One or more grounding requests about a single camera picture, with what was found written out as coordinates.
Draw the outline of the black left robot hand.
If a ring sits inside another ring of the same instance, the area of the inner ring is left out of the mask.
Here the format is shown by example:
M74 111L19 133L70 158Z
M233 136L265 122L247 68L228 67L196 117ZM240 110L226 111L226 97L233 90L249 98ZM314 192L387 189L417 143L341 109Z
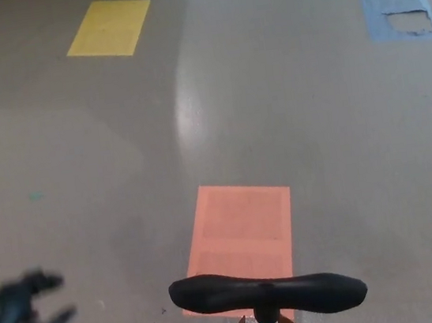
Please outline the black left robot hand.
M0 323L41 323L38 312L32 306L33 299L55 291L63 284L61 275L37 269L0 285ZM75 306L68 306L47 323L69 323L76 312Z

